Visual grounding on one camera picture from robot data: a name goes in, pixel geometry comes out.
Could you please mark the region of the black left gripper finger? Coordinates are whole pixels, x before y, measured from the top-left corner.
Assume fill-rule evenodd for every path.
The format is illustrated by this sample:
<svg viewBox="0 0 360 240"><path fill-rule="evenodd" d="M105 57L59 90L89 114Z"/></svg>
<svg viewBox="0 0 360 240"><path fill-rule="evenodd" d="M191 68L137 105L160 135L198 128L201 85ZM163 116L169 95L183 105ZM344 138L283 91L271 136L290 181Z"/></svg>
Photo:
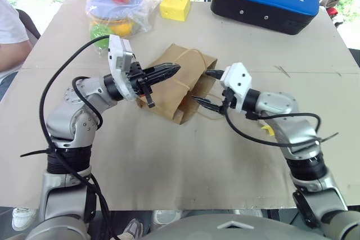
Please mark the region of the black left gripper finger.
<svg viewBox="0 0 360 240"><path fill-rule="evenodd" d="M144 73L147 76L173 76L180 68L181 66L179 64L166 62L148 67L144 69Z"/></svg>
<svg viewBox="0 0 360 240"><path fill-rule="evenodd" d="M150 71L147 74L147 84L157 84L171 78L179 68L161 68Z"/></svg>

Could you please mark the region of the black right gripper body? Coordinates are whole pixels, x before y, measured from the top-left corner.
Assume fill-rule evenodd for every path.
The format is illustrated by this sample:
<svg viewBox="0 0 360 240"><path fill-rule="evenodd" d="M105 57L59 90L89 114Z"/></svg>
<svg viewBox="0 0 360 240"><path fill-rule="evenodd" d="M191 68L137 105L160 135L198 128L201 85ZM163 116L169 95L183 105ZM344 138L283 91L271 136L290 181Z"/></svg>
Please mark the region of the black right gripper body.
<svg viewBox="0 0 360 240"><path fill-rule="evenodd" d="M224 100L220 107L220 114L225 115L229 108L234 109L234 91L231 88L226 88L222 92Z"/></svg>

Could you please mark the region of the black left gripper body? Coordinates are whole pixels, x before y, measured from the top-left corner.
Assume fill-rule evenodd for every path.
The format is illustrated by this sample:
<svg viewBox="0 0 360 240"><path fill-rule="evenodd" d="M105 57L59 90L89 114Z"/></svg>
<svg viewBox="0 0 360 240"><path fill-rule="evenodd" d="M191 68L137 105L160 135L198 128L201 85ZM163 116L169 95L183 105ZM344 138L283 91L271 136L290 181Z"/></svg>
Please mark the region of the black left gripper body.
<svg viewBox="0 0 360 240"><path fill-rule="evenodd" d="M148 82L148 77L155 71L153 67L142 69L139 62L132 62L130 65L130 71L128 72L128 79L131 83L137 97L145 97L149 108L155 106L154 101L151 98L151 84Z"/></svg>

